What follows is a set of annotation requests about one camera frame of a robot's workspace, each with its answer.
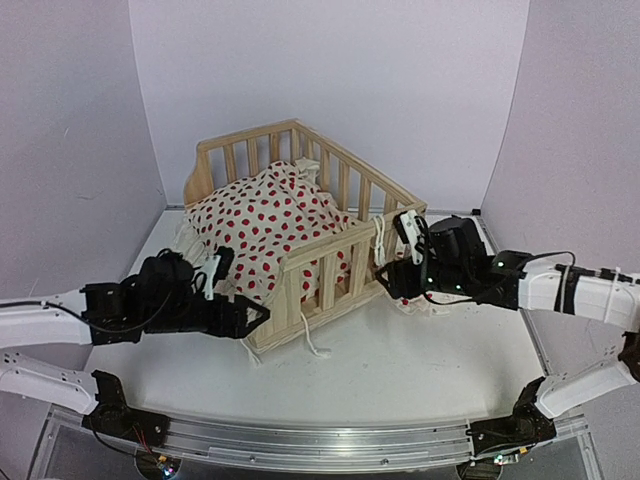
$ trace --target bed frame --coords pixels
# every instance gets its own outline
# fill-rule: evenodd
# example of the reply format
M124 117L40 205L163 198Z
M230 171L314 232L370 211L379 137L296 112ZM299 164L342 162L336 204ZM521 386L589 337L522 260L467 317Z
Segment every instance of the bed frame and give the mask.
M320 162L317 183L323 191L330 191L343 211L357 211L363 221L336 235L309 242L291 250L280 263L280 272L273 294L265 307L271 310L271 319L249 337L253 349L262 353L286 343L304 333L301 313L311 329L320 327L384 292L373 277L372 243L376 229L369 220L373 190L378 189L380 203L384 198L387 259L395 255L397 233L392 219L400 212L414 209L420 213L426 204L409 193L389 177L356 157L332 140L301 124L298 120L252 128L198 143L196 167L184 189L187 208L222 187L236 181L238 172L248 166L248 174L256 176L269 162L295 160L306 157ZM225 169L220 168L224 160ZM217 184L218 177L224 182ZM352 185L359 188L354 192ZM346 281L335 282L337 252L351 249L351 275ZM320 289L315 297L300 302L300 275L312 261L320 266Z

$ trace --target wooden slat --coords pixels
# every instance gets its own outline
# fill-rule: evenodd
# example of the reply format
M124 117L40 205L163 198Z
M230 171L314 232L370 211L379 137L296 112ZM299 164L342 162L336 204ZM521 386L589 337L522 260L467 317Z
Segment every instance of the wooden slat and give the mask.
M331 154L326 148L322 148L320 155L320 189L323 192L329 191L331 182Z
M384 234L384 257L387 263L396 259L396 245L398 244L398 232L395 228Z
M280 161L280 134L269 135L269 158L271 163Z
M320 261L320 309L328 310L333 307L336 295L336 264L338 256L335 253L327 255Z
M371 241L376 234L376 228L372 223L364 223L356 227L351 227L335 235L328 235L314 242L304 244L292 250L281 267L284 271L301 267L313 260L322 258L338 250L346 250L359 242Z
M358 218L363 222L369 220L371 207L371 181L362 175L360 177L360 200L358 202Z
M287 326L295 325L300 322L300 268L285 273L283 288L287 296Z
M196 151L196 168L184 186L184 204L190 207L213 193L213 173L209 163L209 152Z
M285 132L297 126L298 124L295 120L285 120L284 122L272 123L258 128L250 128L248 130L242 130L241 132L202 140L198 143L198 149L204 151L213 150L214 148L224 147L230 143L244 142L250 138L258 138L275 132Z
M300 132L306 138L311 138L314 142L320 144L320 146L327 148L330 153L338 157L340 161L345 161L349 166L357 170L361 175L366 176L373 184L378 185L385 192L390 192L395 198L402 201L402 203L409 205L412 203L420 202L420 199L410 193L408 190L401 187L396 182L387 177L384 173L380 172L361 158L341 147L330 138L320 135L318 132L312 130L311 128L302 125L300 122L296 121L295 123Z
M300 133L295 128L291 130L291 161L300 158Z
M365 305L367 302L382 295L384 292L385 290L380 283L368 283L364 287L363 292L356 299L354 299L350 293L347 293L337 300L335 306L329 310L322 311L320 307L318 307L312 312L308 312L307 319L309 320L309 326L311 327L311 330L315 330L316 328L321 327L332 320L361 307L362 305ZM304 325L301 322L277 332L267 341L258 345L256 347L256 351L258 353L264 353L278 345L290 342L300 335L304 335Z
M384 213L393 212L396 208L398 208L398 201L387 192L384 196Z
M353 247L351 258L351 276L349 278L349 293L354 297L364 288L364 280L369 265L369 241L360 242Z
M247 140L247 154L249 155L249 175L255 177L260 173L260 164L258 163L258 142L255 138Z
M227 164L227 183L235 182L238 179L236 171L236 155L233 152L233 144L225 145L224 161Z
M349 165L340 161L338 182L340 183L340 194L338 196L338 208L346 212L349 208Z
M313 160L313 140L309 135L304 137L304 156L310 160Z

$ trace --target polka dot fabric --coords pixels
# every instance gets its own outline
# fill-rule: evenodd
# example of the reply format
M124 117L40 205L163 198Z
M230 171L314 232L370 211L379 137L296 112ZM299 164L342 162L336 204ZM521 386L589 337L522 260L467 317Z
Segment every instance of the polka dot fabric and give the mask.
M282 257L294 248L358 223L340 211L331 195L303 179L296 166L272 163L253 178L213 192L187 212L207 253L233 248L234 263L221 293L241 293L263 303L274 291ZM338 252L336 282L351 267L350 252ZM301 270L301 300L315 295L319 266Z

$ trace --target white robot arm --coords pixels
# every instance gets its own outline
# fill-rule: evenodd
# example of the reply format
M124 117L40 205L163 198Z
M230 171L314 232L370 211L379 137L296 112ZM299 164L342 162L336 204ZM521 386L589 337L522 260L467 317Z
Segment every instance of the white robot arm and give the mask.
M554 418L640 382L640 274L587 270L547 260L570 252L534 256L503 251L490 256L471 219L453 216L427 227L415 211L400 217L410 218L394 220L399 237L410 250L420 250L421 262L416 264L417 255L412 254L376 273L392 298L423 295L433 302L426 292L452 293L468 297L453 303L556 311L615 325L625 332L625 345L617 356L608 351L606 358L576 375L536 379L525 387L511 416L472 423L468 433L478 458L550 440L556 434Z
M221 247L195 269L163 250L121 283L90 284L51 298L0 302L0 391L55 403L84 415L83 426L160 446L168 417L128 407L120 380L106 372L65 370L24 355L20 347L48 343L136 343L143 333L202 332L244 338L269 311L236 295L214 293L233 251ZM255 319L249 322L250 311Z

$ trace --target white string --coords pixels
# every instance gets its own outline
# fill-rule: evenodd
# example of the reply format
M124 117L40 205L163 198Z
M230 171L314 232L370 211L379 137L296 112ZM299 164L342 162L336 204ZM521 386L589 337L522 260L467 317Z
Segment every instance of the white string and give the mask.
M311 349L311 353L313 353L316 357L320 358L331 358L331 349L329 348L316 348L316 346L311 341L311 334L309 332L309 322L307 321L307 317L304 316L304 313L300 312L300 317L302 317L302 321L304 322L304 333L307 336L307 345Z
M245 340L240 340L240 345L242 345L249 354L249 358L251 359L251 363L254 367L259 367L260 365L262 365L262 360L260 360L260 357L256 355L253 350L251 350L251 347L246 344Z
M564 313L564 291L567 288L567 277L569 276L569 265L564 267L562 272L562 286L560 287L560 313Z
M616 288L616 284L618 283L618 277L620 276L620 267L616 267L616 274L613 277L613 281L611 282L611 288L609 289L609 296L607 297L607 307L604 309L604 319L602 320L604 323L607 323L609 319L609 312L611 311L611 302L613 298L613 290Z
M376 225L376 245L373 248L373 261L377 267L383 267L386 262L384 255L384 217L376 215L373 217Z

